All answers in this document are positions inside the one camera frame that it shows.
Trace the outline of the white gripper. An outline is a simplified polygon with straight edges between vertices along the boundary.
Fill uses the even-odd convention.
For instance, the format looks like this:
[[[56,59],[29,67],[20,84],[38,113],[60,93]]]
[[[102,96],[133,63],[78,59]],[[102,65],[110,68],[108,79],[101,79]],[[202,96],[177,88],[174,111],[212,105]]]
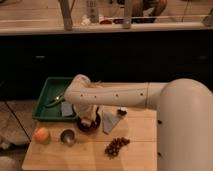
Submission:
[[[90,126],[96,120],[96,106],[95,105],[74,105],[74,111],[80,117],[81,123],[84,126]]]

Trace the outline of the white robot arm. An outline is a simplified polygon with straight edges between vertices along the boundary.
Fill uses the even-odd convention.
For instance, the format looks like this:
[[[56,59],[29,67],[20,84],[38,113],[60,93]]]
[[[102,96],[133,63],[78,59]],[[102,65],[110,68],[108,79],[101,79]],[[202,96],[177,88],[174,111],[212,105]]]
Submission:
[[[64,98],[78,116],[91,105],[147,108],[157,112],[157,171],[213,171],[213,92],[193,79],[92,87],[82,74]]]

